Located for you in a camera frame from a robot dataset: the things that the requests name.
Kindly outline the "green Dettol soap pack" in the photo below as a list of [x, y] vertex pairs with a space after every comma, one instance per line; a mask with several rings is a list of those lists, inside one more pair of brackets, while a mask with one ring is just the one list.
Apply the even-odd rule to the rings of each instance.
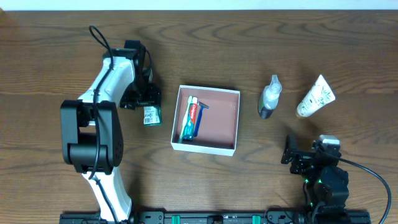
[[159, 126], [162, 124], [161, 108], [155, 106], [144, 107], [144, 126]]

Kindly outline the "green toothbrush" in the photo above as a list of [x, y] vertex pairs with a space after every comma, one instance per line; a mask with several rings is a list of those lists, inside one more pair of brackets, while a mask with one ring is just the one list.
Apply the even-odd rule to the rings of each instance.
[[190, 104], [192, 103], [192, 100], [193, 100], [193, 96], [190, 95], [188, 97], [188, 100], [187, 100], [187, 108], [185, 110], [185, 114], [184, 114], [184, 117], [183, 117], [183, 120], [182, 120], [182, 129], [181, 129], [180, 136], [179, 136], [179, 139], [178, 139], [178, 143], [180, 143], [180, 144], [182, 143], [182, 140], [183, 140], [183, 132], [184, 132], [187, 120], [188, 120], [189, 108], [190, 108]]

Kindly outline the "blue disposable razor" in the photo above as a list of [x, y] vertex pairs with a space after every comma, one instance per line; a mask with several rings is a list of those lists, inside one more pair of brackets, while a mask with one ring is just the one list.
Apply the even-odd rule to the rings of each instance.
[[207, 105], [205, 105], [205, 104], [203, 104], [201, 102], [199, 102], [199, 106], [200, 106], [200, 111], [199, 111], [199, 114], [198, 114], [198, 117], [197, 117], [197, 123], [196, 123], [195, 130], [194, 130], [194, 133], [193, 133], [194, 137], [198, 136], [198, 132], [199, 132], [199, 129], [200, 129], [200, 124], [201, 124], [201, 119], [202, 119], [202, 116], [203, 116], [203, 110], [210, 108], [209, 106], [207, 106]]

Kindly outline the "Colgate toothpaste tube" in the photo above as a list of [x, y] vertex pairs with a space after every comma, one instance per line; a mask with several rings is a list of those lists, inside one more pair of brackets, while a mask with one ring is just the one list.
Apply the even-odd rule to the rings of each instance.
[[198, 98], [195, 96], [190, 96], [187, 120], [185, 122], [183, 130], [183, 140], [193, 140], [193, 133], [195, 128], [195, 118], [198, 108]]

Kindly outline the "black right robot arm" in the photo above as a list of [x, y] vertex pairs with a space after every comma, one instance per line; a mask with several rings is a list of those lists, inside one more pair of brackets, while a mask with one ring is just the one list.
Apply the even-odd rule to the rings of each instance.
[[300, 150], [292, 134], [285, 140], [281, 163], [290, 164], [290, 173], [304, 178], [303, 212], [294, 214], [294, 223], [351, 223], [345, 203], [349, 196], [348, 173], [338, 167], [340, 141], [321, 135], [309, 151]]

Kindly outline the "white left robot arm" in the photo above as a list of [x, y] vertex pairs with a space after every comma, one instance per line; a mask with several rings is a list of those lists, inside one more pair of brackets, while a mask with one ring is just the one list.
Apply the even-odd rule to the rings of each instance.
[[62, 154], [90, 184], [98, 213], [64, 213], [60, 223], [133, 223], [133, 203], [119, 165], [124, 140], [118, 108], [161, 108], [161, 90], [145, 67], [149, 51], [138, 40], [103, 54], [103, 67], [92, 86], [60, 107]]

